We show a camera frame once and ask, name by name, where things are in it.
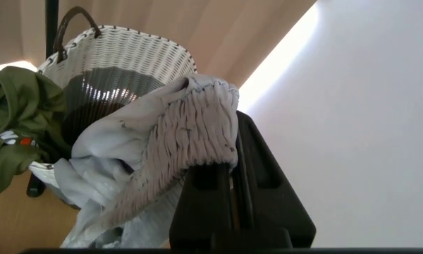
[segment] white woven basket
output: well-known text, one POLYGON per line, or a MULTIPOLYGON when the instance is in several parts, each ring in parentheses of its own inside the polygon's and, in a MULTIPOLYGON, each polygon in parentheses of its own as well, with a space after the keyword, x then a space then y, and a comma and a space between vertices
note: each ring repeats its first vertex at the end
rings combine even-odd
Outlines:
MULTIPOLYGON (((197 72, 192 56, 179 44, 130 28, 113 25, 97 27, 89 14, 80 7, 74 7, 66 14, 61 21, 56 40, 62 43, 68 21, 77 13, 83 13, 92 28, 78 35, 64 48, 57 48, 59 52, 51 55, 38 68, 39 73, 50 78, 65 91, 73 79, 83 77, 82 87, 77 91, 81 93, 80 96, 65 92, 66 99, 73 101, 70 104, 73 110, 82 103, 93 100, 119 101, 121 104, 127 104, 160 87, 160 83, 165 85, 187 73, 197 72), (100 36, 97 37, 94 27, 99 28, 100 36), (112 69, 112 74, 108 72, 106 78, 109 84, 98 89, 85 81, 85 78, 94 78, 94 75, 97 80, 102 80, 101 71, 107 68, 118 70, 112 69), (154 83, 152 79, 147 78, 139 82, 138 78, 141 75, 149 76, 157 82, 154 83)), ((59 188, 53 164, 33 162, 29 170, 41 181, 59 188)))

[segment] basket rim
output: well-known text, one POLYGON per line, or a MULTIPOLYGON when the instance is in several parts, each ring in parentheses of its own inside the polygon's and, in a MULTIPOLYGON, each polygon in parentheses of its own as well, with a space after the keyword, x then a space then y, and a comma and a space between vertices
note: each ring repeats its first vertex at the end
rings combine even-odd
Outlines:
MULTIPOLYGON (((173 40, 170 40, 170 39, 162 37, 162 36, 152 35, 152 34, 148 34, 146 32, 141 32, 139 30, 134 30, 134 29, 131 29, 131 28, 124 28, 124 27, 120 27, 120 26, 116 26, 116 25, 99 25, 99 29, 100 30, 102 30, 102 29, 114 29, 114 30, 116 30, 117 29, 117 30, 129 32, 129 33, 134 33, 134 34, 137 33, 140 36, 147 37, 147 38, 149 37, 152 40, 163 40, 165 42, 171 43, 173 46, 179 48, 180 50, 183 50, 187 54, 189 60, 192 62, 192 65, 194 66, 194 72, 195 73, 197 72, 197 66, 196 66, 195 60, 193 59, 191 53, 185 47, 183 47, 182 45, 180 45, 177 42, 174 42, 173 40)), ((86 38, 88 38, 90 36, 94 36, 94 34, 95 34, 94 28, 90 28, 90 29, 87 29, 87 30, 81 32, 77 37, 70 40, 64 46, 64 49, 66 50, 66 54, 69 55, 69 53, 71 52, 71 49, 74 49, 75 47, 77 47, 77 45, 80 44, 82 41, 84 41, 86 38)), ((102 33, 100 35, 100 37, 102 37, 102 38, 105 37, 105 36, 110 36, 110 35, 107 35, 107 34, 104 34, 104 33, 102 33)), ((50 67, 52 65, 57 65, 57 63, 56 63, 57 60, 58 60, 58 52, 55 52, 51 56, 49 56, 37 68, 37 72, 43 74, 48 67, 50 67)))

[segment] white garment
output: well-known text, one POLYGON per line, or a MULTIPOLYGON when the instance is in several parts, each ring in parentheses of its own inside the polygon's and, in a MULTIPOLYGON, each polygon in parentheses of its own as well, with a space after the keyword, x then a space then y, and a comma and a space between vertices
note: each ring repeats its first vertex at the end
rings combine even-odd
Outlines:
MULTIPOLYGON (((237 105, 234 85, 192 74, 89 126, 75 142, 72 159, 54 165, 61 191, 82 208, 61 247, 87 247, 122 225, 123 238, 129 232, 167 234, 185 169, 215 162, 236 166, 237 105), (119 160, 134 170, 130 176, 119 160), (128 228, 135 225, 138 230, 128 228)), ((125 246, 155 247, 157 241, 125 246)))

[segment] white wall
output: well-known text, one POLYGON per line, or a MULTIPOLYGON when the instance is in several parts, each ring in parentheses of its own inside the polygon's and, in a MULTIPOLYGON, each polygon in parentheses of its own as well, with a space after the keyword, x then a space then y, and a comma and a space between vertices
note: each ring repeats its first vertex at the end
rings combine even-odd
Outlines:
POLYGON ((423 246, 423 1, 317 9, 311 40, 249 114, 315 247, 423 246))

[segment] beige curtain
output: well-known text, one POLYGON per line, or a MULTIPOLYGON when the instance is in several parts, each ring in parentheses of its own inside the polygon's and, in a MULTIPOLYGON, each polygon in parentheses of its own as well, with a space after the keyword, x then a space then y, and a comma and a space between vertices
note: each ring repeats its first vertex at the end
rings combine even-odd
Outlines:
MULTIPOLYGON (((24 59, 39 65, 45 57, 44 1, 13 2, 20 12, 24 59)), ((198 71, 241 86, 315 0, 60 0, 59 20, 82 6, 100 25, 118 25, 169 38, 193 55, 198 71)), ((88 24, 75 17, 64 42, 88 24)))

